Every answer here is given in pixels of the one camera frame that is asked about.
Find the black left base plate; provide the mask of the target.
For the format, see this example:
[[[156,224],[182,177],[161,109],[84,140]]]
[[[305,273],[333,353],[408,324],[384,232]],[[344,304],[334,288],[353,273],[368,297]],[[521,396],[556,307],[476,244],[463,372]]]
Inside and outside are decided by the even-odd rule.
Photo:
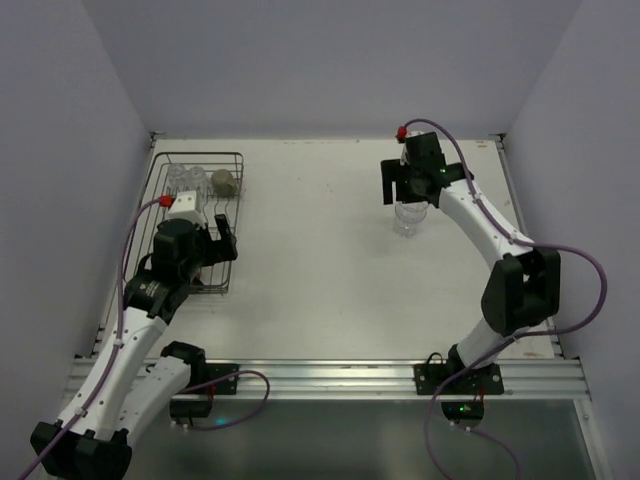
[[[237,363],[207,363],[204,370],[196,376],[189,386],[195,387],[208,381],[216,381],[215,384],[192,390],[196,395],[227,395],[232,396],[237,393],[237,383],[240,365]]]

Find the aluminium mounting rail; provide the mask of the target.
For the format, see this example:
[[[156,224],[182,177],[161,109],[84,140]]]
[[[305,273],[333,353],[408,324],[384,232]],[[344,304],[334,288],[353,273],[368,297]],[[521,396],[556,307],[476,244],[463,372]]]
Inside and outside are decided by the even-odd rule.
[[[418,360],[213,360],[215,373],[229,364],[244,373],[225,390],[237,400],[260,399],[268,377],[272,400],[426,400],[433,390],[418,369]],[[444,400],[582,400],[590,397],[577,360],[501,360],[484,378],[475,375]]]

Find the black right controller box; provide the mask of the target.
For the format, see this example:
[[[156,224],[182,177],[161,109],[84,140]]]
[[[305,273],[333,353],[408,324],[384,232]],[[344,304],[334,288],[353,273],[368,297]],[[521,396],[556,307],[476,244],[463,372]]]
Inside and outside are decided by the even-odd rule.
[[[462,428],[475,428],[484,418],[485,405],[480,400],[445,401],[441,404],[441,410],[451,424]]]

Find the clear faceted glass cup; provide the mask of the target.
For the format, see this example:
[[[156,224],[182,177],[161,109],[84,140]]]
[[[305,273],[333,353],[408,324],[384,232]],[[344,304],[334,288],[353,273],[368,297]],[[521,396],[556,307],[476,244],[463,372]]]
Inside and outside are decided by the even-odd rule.
[[[186,167],[181,163],[171,163],[167,168],[167,184],[171,188],[180,188],[185,180]]]
[[[401,238],[410,238],[416,234],[418,227],[425,220],[429,204],[402,203],[395,204],[393,231]]]
[[[186,175],[187,190],[196,191],[202,197],[206,197],[209,187],[209,178],[204,168],[199,165],[193,166],[186,172]]]

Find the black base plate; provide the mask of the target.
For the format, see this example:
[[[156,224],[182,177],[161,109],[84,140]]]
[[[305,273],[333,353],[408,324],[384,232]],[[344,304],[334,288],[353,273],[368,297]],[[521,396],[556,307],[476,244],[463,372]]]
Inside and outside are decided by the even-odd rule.
[[[413,380],[418,395],[433,395],[451,373],[444,363],[421,363],[413,366]],[[505,387],[497,364],[471,370],[448,383],[442,395],[502,395]]]
[[[240,365],[237,363],[207,363],[204,370],[196,376],[189,386],[195,387],[208,381],[216,381],[215,384],[192,390],[196,395],[227,395],[232,396],[237,393],[237,383]]]

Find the black left controller box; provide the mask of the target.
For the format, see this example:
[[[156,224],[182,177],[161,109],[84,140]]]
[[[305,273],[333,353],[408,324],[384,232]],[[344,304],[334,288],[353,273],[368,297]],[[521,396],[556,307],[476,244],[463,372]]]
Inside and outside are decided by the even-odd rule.
[[[194,420],[207,418],[213,407],[211,399],[196,400],[171,400],[169,403],[169,415],[176,423],[194,425]]]

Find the black controller box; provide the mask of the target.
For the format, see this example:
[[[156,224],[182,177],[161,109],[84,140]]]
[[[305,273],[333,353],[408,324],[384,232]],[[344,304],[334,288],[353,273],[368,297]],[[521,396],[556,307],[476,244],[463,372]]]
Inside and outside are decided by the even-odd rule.
[[[196,400],[171,400],[169,403],[169,415],[176,423],[194,425],[194,420],[207,418],[213,407],[211,399]]]
[[[485,405],[480,400],[445,401],[441,404],[441,410],[451,424],[462,428],[475,428],[484,418]]]

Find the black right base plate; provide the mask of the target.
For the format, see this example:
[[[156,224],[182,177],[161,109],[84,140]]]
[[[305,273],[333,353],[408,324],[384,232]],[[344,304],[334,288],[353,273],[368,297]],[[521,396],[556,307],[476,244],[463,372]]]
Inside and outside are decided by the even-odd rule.
[[[444,363],[421,363],[413,366],[413,380],[418,395],[433,395],[451,373]],[[471,370],[448,383],[442,395],[502,395],[505,387],[497,364]]]

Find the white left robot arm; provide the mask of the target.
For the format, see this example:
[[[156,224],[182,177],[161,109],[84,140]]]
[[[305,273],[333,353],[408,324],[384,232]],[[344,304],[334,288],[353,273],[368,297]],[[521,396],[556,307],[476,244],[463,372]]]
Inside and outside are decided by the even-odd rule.
[[[141,431],[172,396],[206,371],[204,351],[172,342],[143,379],[138,372],[188,298],[200,270],[236,260],[226,215],[213,238],[193,215],[162,221],[153,247],[121,292],[114,328],[73,399],[52,423],[40,422],[30,443],[38,464],[59,479],[121,479]]]

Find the olive green ceramic mug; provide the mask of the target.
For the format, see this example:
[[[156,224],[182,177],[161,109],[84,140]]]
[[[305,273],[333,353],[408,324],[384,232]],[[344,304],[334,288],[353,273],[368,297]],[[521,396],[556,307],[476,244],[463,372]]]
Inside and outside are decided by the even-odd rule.
[[[213,171],[210,181],[214,194],[219,197],[233,197],[237,192],[236,178],[227,169],[220,168]]]

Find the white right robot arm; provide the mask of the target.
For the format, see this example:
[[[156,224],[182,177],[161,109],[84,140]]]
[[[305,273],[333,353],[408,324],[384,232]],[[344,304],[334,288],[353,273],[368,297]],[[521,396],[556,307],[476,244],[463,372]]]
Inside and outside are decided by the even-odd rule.
[[[449,142],[222,140],[245,159],[226,353],[404,359],[446,373],[558,306],[560,258],[530,245]]]

